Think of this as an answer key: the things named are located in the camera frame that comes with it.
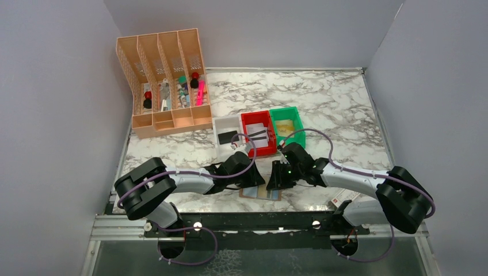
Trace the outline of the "brown leather card holder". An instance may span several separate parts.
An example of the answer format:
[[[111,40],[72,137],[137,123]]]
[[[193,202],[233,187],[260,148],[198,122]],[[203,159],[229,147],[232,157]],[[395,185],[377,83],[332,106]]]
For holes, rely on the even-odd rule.
[[[239,196],[241,198],[250,198],[257,200],[280,201],[281,191],[267,190],[265,185],[262,185],[240,189]]]

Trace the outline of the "white card black stripe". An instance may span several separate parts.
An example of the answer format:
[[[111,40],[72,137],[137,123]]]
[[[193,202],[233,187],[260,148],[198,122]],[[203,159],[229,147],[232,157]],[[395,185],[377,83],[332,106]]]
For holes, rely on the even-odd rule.
[[[276,141],[274,134],[268,129],[260,129],[249,134],[249,138],[254,142],[257,148],[271,146]]]

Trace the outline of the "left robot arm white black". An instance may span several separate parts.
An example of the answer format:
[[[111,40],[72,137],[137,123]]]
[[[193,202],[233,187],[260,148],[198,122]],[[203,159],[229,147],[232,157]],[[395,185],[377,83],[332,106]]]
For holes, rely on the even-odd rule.
[[[180,214],[166,198],[173,193],[216,194],[230,185],[247,188],[263,185],[264,178],[247,154],[237,151],[224,162],[200,169],[172,168],[155,157],[120,177],[114,184],[117,203],[129,220],[146,218],[167,236],[181,228]]]

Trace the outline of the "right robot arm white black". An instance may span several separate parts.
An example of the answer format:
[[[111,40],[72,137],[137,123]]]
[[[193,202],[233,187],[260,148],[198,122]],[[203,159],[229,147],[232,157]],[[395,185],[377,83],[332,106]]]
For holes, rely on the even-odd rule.
[[[331,158],[314,159],[298,143],[278,149],[282,158],[272,164],[267,190],[290,189],[305,181],[314,187],[336,187],[365,196],[346,203],[332,218],[333,229],[340,234],[364,224],[390,224],[414,234],[434,212],[433,198],[403,167],[389,171],[347,167]]]

